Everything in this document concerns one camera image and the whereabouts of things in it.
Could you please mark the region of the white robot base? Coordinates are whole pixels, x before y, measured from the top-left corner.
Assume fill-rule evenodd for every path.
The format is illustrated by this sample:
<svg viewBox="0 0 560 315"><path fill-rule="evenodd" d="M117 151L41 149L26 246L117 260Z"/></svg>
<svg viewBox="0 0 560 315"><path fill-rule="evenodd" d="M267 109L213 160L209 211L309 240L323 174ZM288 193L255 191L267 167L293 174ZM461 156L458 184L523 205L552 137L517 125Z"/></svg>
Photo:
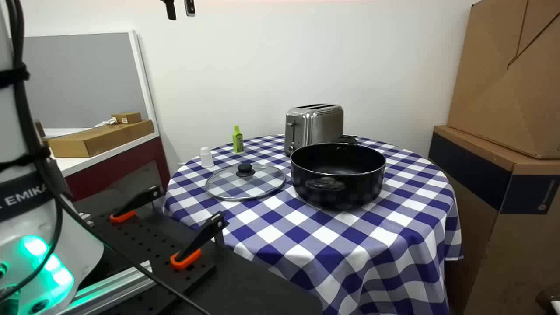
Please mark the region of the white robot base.
<svg viewBox="0 0 560 315"><path fill-rule="evenodd" d="M0 13L0 303L1 315L61 315L103 256L36 132L24 83L19 0Z"/></svg>

